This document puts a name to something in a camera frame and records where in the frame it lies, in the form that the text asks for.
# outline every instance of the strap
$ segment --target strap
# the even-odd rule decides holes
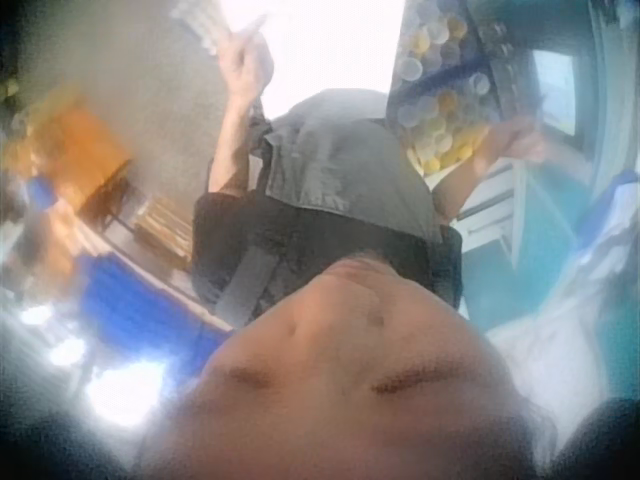
[[[222,292],[215,314],[233,328],[242,328],[249,323],[279,259],[278,255],[250,246]]]

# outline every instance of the closed eye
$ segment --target closed eye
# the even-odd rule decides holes
[[[395,395],[418,386],[441,382],[463,374],[458,362],[438,362],[436,365],[412,367],[389,375],[371,387],[376,395]]]

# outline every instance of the black shirt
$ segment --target black shirt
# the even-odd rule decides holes
[[[278,265],[253,311],[261,315],[334,262],[373,252],[403,277],[458,307],[460,235],[442,228],[443,242],[421,238],[318,210],[292,207],[252,191],[242,198],[206,193],[194,214],[193,285],[205,305],[215,304],[250,245],[275,254]]]

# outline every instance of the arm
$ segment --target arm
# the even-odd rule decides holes
[[[433,204],[440,223],[448,225],[491,166],[503,156],[544,159],[544,142],[529,117],[498,124],[489,131],[475,155],[447,175],[433,189]]]
[[[209,175],[209,192],[241,197],[249,183],[248,126],[250,107],[230,100],[222,120]]]
[[[218,145],[209,176],[209,192],[241,197],[249,181],[249,111],[273,76],[273,62],[257,33],[262,22],[227,34],[218,46],[220,71],[229,90]]]

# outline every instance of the cup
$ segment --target cup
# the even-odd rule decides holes
[[[484,73],[475,73],[469,79],[469,83],[471,84],[473,91],[479,96],[486,95],[491,89],[491,82],[489,82],[489,77],[487,77]]]
[[[398,123],[404,128],[413,128],[420,123],[420,112],[413,105],[403,105],[398,109]]]
[[[442,58],[440,57],[440,46],[431,45],[425,56],[422,58],[424,69],[428,72],[435,72],[442,66]]]
[[[462,40],[469,30],[467,22],[456,14],[447,15],[447,27],[451,37],[457,40]]]
[[[414,82],[422,76],[422,64],[415,58],[405,57],[398,62],[398,75],[407,82]]]
[[[427,53],[430,45],[431,39],[429,38],[429,33],[425,27],[419,29],[411,39],[411,51],[418,57],[422,57]]]
[[[448,132],[440,132],[433,137],[438,153],[447,153],[453,146],[453,137]]]
[[[418,100],[418,110],[425,119],[434,118],[438,115],[438,99],[425,95]]]
[[[440,47],[440,57],[444,65],[457,65],[460,63],[460,47],[449,41]]]
[[[434,0],[424,0],[417,5],[416,13],[423,23],[429,23],[440,16],[440,9]]]
[[[427,24],[427,32],[432,43],[442,45],[449,40],[449,28],[447,23],[438,18]]]

